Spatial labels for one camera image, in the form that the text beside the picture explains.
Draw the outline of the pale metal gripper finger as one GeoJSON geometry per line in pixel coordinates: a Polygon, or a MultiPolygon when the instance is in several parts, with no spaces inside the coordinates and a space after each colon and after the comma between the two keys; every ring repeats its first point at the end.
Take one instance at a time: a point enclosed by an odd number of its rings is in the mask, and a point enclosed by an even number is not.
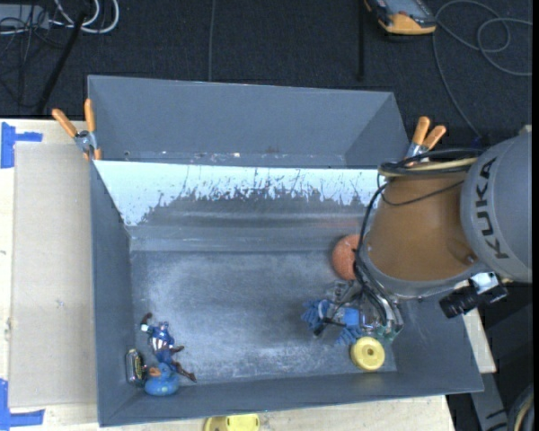
{"type": "Polygon", "coordinates": [[[361,333],[361,313],[355,308],[341,308],[332,316],[323,319],[324,324],[333,324],[349,333],[361,333]]]}
{"type": "Polygon", "coordinates": [[[325,291],[325,298],[334,304],[352,302],[358,295],[356,281],[335,280],[325,291]]]}

